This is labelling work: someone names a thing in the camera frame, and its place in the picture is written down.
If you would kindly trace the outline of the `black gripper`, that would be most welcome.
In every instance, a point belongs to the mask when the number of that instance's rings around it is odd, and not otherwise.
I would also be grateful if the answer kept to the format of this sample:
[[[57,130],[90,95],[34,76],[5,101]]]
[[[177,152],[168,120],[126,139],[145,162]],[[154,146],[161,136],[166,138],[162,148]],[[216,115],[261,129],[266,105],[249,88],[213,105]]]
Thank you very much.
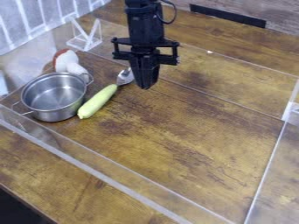
[[[180,63],[177,53],[177,47],[180,46],[180,43],[177,41],[172,41],[165,38],[156,43],[133,44],[130,42],[130,38],[112,38],[110,43],[114,47],[112,57],[114,60],[129,60],[129,66],[134,76],[134,83],[141,89],[149,88],[157,82],[160,64],[176,66]],[[130,50],[120,51],[120,45],[129,46]],[[172,54],[160,54],[158,48],[170,48]],[[142,61],[136,56],[146,56],[145,82],[142,76]]]

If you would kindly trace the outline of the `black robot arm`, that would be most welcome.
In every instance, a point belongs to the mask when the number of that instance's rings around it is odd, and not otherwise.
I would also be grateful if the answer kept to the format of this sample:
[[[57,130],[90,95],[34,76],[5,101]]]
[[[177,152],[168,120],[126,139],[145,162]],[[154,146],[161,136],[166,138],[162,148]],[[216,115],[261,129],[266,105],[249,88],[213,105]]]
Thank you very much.
[[[113,59],[129,62],[134,83],[141,89],[148,89],[157,82],[160,65],[178,64],[180,43],[164,37],[164,25],[170,24],[176,17],[170,21],[164,20],[161,3],[176,9],[168,0],[125,0],[129,37],[110,39]]]

